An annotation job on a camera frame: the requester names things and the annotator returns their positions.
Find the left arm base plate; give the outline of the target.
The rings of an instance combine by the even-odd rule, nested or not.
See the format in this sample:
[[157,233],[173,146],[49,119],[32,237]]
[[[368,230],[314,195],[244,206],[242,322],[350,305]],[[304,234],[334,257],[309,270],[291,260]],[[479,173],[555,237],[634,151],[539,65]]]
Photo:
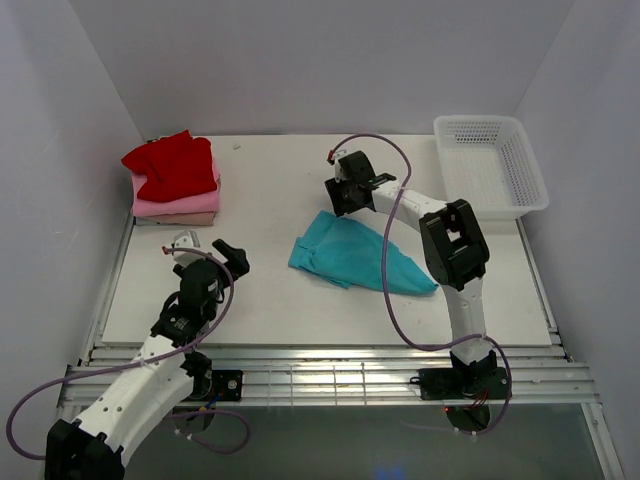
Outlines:
[[242,399],[242,370],[208,370],[194,378],[192,401],[237,402]]

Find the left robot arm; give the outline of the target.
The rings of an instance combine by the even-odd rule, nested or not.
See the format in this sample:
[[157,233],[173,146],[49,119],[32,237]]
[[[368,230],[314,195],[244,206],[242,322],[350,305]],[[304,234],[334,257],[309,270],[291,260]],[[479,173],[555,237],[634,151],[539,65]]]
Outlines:
[[212,332],[228,310],[233,283],[250,271],[246,253],[221,239],[212,244],[215,259],[201,251],[197,236],[185,231],[163,252],[173,258],[177,291],[164,301],[150,334],[129,368],[86,410],[71,421],[59,420],[46,440],[48,479],[121,479],[133,453],[183,401],[200,403],[181,417],[189,422],[210,417],[218,402],[241,398],[243,374],[216,370],[197,351],[197,339]]

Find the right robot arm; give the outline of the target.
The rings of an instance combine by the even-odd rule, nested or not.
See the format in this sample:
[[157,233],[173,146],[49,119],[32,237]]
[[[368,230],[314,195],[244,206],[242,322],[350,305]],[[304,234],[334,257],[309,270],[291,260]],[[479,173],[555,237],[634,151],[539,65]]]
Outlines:
[[420,234],[427,269],[443,289],[449,314],[454,390],[474,397],[497,369],[486,339],[482,300],[489,248],[471,205],[446,203],[406,188],[396,177],[377,175],[361,151],[331,158],[332,178],[325,182],[334,213],[342,216],[369,209],[398,220]]

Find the teal t shirt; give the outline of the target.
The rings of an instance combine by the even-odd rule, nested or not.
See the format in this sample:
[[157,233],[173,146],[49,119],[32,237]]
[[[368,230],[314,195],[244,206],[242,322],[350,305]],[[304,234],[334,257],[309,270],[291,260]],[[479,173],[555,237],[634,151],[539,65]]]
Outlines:
[[[288,266],[348,289],[382,291],[383,237],[349,218],[319,212],[295,241]],[[387,246],[388,290],[394,294],[426,296],[438,285],[393,243]]]

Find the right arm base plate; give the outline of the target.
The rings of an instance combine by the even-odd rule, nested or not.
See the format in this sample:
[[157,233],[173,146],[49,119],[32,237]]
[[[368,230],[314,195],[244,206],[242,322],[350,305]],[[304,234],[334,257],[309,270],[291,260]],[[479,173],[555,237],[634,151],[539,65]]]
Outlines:
[[453,368],[420,369],[409,383],[419,387],[422,400],[504,400],[510,388],[502,367],[476,380],[464,379]]

